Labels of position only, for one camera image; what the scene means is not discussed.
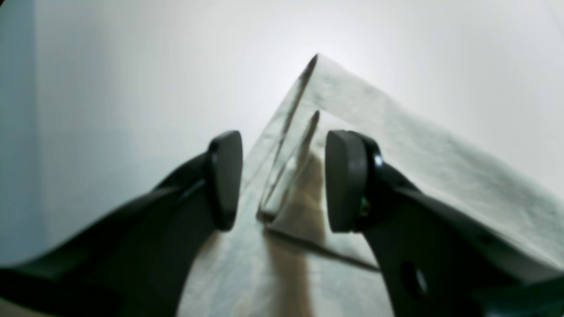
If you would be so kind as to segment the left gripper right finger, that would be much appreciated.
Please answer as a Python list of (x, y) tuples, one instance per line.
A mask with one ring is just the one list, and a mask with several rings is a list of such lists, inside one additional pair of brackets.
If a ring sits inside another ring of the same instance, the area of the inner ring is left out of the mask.
[(561, 317), (563, 272), (417, 188), (377, 142), (326, 137), (332, 232), (361, 233), (397, 317)]

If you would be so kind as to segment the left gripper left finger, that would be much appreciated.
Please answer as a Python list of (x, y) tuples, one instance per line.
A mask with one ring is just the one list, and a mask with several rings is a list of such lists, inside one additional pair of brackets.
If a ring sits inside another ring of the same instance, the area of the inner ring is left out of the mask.
[(1, 298), (61, 317), (175, 317), (201, 247), (228, 232), (242, 175), (238, 131), (153, 190), (31, 261), (2, 267)]

